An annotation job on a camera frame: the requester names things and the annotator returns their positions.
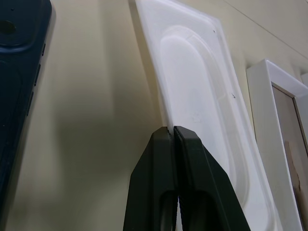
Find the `dark blue phone case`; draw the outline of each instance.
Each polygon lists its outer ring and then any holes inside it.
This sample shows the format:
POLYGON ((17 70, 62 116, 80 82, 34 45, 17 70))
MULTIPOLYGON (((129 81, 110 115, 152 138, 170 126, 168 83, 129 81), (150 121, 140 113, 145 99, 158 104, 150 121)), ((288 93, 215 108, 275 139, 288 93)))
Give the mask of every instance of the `dark blue phone case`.
POLYGON ((49 0, 0 0, 0 214, 51 18, 49 0))

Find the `plastic tray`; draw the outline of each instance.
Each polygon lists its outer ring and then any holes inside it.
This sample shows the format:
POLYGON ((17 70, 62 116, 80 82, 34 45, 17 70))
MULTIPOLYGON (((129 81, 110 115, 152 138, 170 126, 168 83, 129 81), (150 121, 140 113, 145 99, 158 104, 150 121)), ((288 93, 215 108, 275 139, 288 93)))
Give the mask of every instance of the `plastic tray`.
POLYGON ((253 231, 282 230, 220 22, 172 0, 136 0, 169 130, 193 130, 227 172, 253 231))

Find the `white frame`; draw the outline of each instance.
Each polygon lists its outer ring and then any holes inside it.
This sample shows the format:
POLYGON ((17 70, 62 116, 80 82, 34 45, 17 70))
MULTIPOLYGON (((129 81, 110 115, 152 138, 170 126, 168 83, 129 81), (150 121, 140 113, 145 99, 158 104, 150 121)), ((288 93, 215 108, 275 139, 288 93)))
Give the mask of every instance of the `white frame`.
MULTIPOLYGON (((286 160, 272 86, 295 98, 308 138, 308 87, 269 60, 247 69, 257 145, 285 230, 302 230, 286 160)), ((308 84, 308 75, 302 76, 308 84)))

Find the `white plastic tray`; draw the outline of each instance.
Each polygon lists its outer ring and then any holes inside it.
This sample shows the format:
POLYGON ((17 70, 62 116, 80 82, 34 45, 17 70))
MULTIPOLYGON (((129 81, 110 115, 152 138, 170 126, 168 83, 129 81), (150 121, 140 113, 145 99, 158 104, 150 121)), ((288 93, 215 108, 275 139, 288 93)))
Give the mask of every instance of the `white plastic tray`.
POLYGON ((168 126, 197 133, 229 175, 252 231, 282 230, 219 21, 172 0, 136 4, 168 126))

